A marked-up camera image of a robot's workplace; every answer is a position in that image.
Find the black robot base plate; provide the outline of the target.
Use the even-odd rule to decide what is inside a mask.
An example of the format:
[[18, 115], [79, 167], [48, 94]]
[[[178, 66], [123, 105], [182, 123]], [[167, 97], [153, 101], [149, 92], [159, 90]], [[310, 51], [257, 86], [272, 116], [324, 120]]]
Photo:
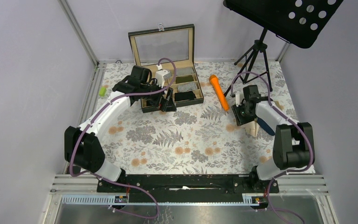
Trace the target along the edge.
[[244, 196], [266, 198], [279, 193], [277, 181], [259, 180], [251, 175], [135, 175], [119, 177], [119, 185], [100, 180], [98, 193], [123, 193], [131, 203], [242, 203]]

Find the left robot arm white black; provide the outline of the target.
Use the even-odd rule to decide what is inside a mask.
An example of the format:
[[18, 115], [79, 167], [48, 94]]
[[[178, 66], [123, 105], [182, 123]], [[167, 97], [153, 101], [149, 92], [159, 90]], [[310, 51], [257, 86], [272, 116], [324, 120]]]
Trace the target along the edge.
[[175, 111], [170, 85], [165, 79], [176, 79], [177, 70], [163, 69], [157, 65], [155, 76], [146, 67], [133, 66], [131, 74], [114, 85], [105, 103], [78, 127], [69, 126], [64, 133], [64, 157], [69, 162], [69, 173], [76, 177], [73, 166], [84, 169], [99, 178], [108, 180], [115, 192], [122, 191], [126, 180], [122, 170], [105, 157], [100, 138], [105, 135], [118, 116], [136, 101], [144, 99], [161, 111]]

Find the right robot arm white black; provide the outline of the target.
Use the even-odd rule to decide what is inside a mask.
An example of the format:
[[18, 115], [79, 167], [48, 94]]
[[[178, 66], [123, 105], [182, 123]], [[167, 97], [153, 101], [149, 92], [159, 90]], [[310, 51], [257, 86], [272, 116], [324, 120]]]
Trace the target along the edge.
[[296, 168], [307, 170], [315, 161], [313, 129], [308, 122], [298, 122], [286, 115], [272, 99], [262, 96], [257, 85], [243, 88], [235, 93], [232, 106], [236, 123], [242, 126], [251, 121], [260, 121], [260, 127], [273, 135], [273, 157], [252, 169], [250, 189], [261, 192], [267, 180]]

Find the olive khaki underwear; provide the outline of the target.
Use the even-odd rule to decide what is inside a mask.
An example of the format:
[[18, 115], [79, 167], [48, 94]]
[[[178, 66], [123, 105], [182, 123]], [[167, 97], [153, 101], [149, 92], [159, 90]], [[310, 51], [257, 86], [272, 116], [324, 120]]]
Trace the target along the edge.
[[276, 107], [278, 107], [281, 111], [284, 111], [284, 106], [279, 103], [279, 101], [274, 101]]

